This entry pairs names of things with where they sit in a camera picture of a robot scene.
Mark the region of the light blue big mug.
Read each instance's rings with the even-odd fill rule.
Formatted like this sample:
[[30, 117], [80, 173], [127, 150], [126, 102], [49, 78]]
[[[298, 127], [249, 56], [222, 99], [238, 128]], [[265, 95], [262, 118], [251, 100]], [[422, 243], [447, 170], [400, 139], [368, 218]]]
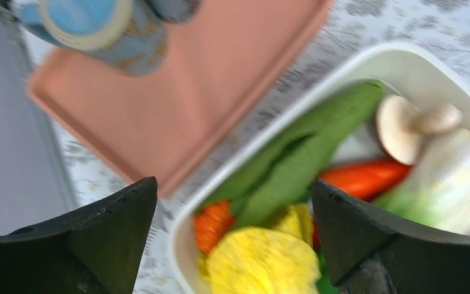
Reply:
[[166, 30], [147, 1], [37, 1], [19, 6], [17, 17], [36, 37], [130, 76], [158, 68], [168, 49]]

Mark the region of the small grey blue cup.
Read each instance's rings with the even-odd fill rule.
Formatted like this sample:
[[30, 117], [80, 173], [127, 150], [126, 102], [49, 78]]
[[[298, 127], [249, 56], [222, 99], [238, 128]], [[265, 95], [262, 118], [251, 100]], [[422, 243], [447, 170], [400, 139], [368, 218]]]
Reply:
[[201, 8], [200, 0], [147, 0], [158, 17], [170, 23], [184, 23]]

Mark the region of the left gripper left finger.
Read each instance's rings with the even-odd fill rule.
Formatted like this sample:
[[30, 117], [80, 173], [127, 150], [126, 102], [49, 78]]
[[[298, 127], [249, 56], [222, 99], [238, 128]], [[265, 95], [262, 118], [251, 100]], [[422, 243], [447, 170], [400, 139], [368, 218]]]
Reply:
[[147, 177], [0, 235], [0, 293], [132, 293], [157, 206]]

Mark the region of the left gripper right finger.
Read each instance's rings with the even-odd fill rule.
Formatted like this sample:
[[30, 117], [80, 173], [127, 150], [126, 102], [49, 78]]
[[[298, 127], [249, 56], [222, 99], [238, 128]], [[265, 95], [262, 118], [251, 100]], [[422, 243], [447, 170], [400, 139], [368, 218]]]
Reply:
[[340, 293], [470, 293], [470, 236], [399, 217], [321, 180], [311, 200]]

